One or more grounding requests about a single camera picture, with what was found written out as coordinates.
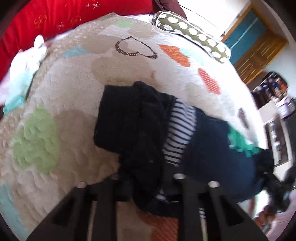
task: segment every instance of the pile of clothes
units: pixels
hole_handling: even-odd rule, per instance
[[[120,155],[119,174],[133,183],[139,209],[176,217],[176,203],[162,189],[165,163],[202,183],[218,181],[236,202],[264,187],[273,173],[270,150],[255,147],[227,122],[143,82],[106,85],[94,142]]]

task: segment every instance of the red cushion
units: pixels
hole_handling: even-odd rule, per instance
[[[20,49],[34,45],[38,34],[47,40],[108,13],[153,12],[152,0],[31,0],[11,21],[0,40],[0,82]]]

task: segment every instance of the navy blue fabric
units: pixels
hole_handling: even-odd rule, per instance
[[[196,181],[218,181],[235,202],[252,198],[263,188],[253,157],[229,148],[229,125],[197,109],[197,128],[181,164]]]
[[[131,179],[133,200],[139,209],[160,216],[177,217],[180,204],[155,196],[163,184],[162,152],[175,97],[157,92],[143,82],[131,87],[105,86],[94,131],[97,146],[120,155],[119,174]],[[273,172],[270,151],[247,158],[229,148],[229,125],[196,108],[196,132],[180,168],[196,181],[218,181],[236,202],[263,188],[262,173]]]

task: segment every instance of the bed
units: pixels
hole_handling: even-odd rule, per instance
[[[138,80],[228,121],[267,147],[251,93],[230,62],[221,64],[147,22],[108,14],[53,42],[27,102],[0,122],[0,212],[19,240],[80,181],[97,183],[117,170],[118,156],[93,143],[98,107],[105,84]],[[165,239],[161,228],[170,229],[175,240],[176,220],[163,220],[161,227],[158,221],[132,202],[119,203],[118,240]]]

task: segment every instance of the striped shirt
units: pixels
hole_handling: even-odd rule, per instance
[[[177,166],[196,128],[195,108],[176,99],[169,120],[163,154],[168,163]]]

